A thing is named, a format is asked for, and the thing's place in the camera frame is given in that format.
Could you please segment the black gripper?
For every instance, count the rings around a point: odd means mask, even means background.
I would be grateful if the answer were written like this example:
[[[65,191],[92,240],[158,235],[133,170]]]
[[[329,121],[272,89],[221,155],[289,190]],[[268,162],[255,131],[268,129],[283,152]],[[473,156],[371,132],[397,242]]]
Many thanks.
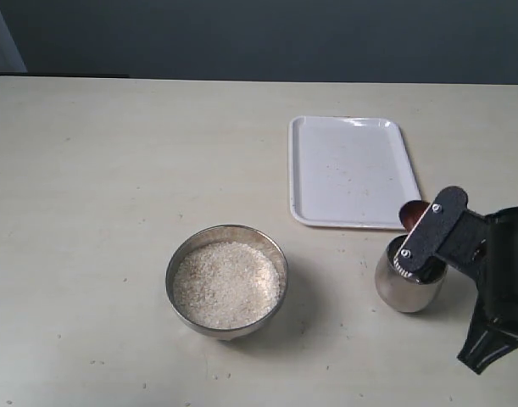
[[[465,343],[457,360],[481,375],[518,349],[518,207],[482,215],[468,208],[468,194],[442,189],[393,257],[406,278],[424,282],[441,261],[479,285]]]

